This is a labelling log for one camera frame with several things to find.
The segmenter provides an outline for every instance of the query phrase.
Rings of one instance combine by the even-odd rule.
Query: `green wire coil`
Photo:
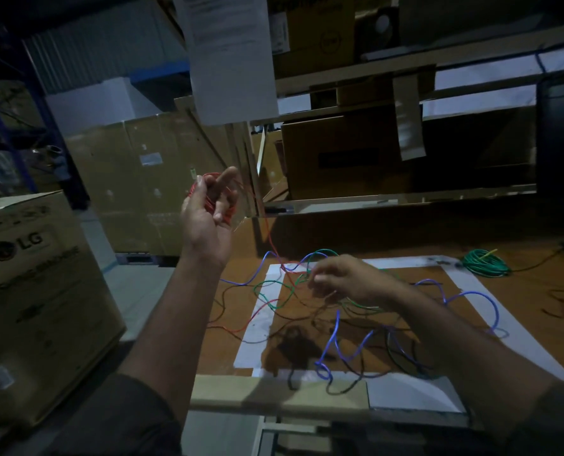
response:
[[[484,249],[470,251],[461,262],[471,273],[489,278],[507,276],[512,272],[502,259]]]

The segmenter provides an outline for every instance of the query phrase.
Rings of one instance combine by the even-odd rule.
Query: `forearm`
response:
[[[399,287],[392,299],[394,310],[499,441],[558,381],[415,288]]]
[[[181,258],[119,372],[158,392],[184,423],[221,270]]]

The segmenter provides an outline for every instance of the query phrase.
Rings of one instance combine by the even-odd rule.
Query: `black sleeve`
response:
[[[111,375],[71,418],[44,456],[180,455],[179,422],[144,383]]]
[[[564,383],[554,385],[511,435],[506,454],[564,456]]]

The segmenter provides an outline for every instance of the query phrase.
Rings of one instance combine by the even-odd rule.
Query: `left hand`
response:
[[[230,184],[238,177],[238,168],[230,167],[215,179],[198,176],[191,197],[183,202],[180,213],[183,228],[182,257],[208,261],[223,270],[232,252],[232,229],[223,222],[227,210],[238,201],[238,191]],[[214,214],[205,208],[206,197],[216,203]]]

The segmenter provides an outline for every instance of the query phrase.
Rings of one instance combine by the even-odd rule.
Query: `hand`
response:
[[[227,265],[232,252],[232,229],[223,222],[227,210],[238,201],[238,191],[229,187],[238,176],[238,169],[227,168],[216,179],[198,176],[191,197],[181,208],[183,227],[182,257],[211,262],[220,270]],[[216,203],[214,214],[205,208],[206,197]]]
[[[404,286],[408,285],[347,254],[320,261],[308,281],[314,297],[329,303],[347,297],[361,305],[391,309]]]

